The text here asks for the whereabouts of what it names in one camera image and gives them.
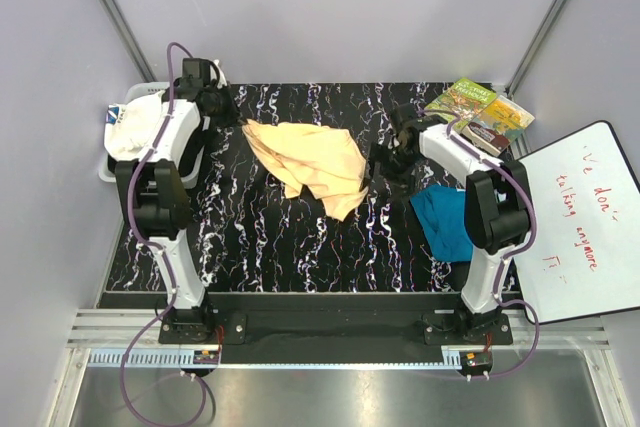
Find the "peach t shirt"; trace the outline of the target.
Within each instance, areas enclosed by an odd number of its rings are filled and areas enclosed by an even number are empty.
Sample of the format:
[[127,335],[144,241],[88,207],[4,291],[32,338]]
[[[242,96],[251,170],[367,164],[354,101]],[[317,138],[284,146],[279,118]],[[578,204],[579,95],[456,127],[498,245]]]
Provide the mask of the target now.
[[327,216],[343,221],[364,200],[366,160],[346,129],[306,123],[249,120],[242,132],[257,159],[284,184],[288,199],[304,188]]

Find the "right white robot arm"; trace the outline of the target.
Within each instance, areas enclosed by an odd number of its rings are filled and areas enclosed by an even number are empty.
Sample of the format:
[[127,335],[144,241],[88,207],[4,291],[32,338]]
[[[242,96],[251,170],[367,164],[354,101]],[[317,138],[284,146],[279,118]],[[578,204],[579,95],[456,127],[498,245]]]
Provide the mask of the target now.
[[392,141],[373,144],[363,188],[379,171],[403,194],[414,187],[419,159],[432,160],[464,187],[464,228],[473,245],[466,283],[449,326],[466,343],[476,343],[498,323],[507,303],[501,289],[512,258],[536,239],[537,223],[526,167],[483,152],[454,130],[445,110],[420,116],[403,104],[391,114]]

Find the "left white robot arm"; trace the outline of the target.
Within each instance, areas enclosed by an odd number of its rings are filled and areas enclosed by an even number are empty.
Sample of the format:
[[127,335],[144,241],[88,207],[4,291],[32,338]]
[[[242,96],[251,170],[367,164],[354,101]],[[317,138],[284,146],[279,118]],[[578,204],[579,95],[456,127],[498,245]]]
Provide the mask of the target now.
[[180,164],[197,158],[195,139],[210,127],[235,124],[238,110],[219,62],[203,58],[185,58],[180,77],[142,100],[158,106],[140,111],[158,118],[145,123],[150,137],[133,158],[115,164],[123,217],[152,253],[165,283],[163,330],[203,343],[214,335],[216,319],[188,245],[192,214]]

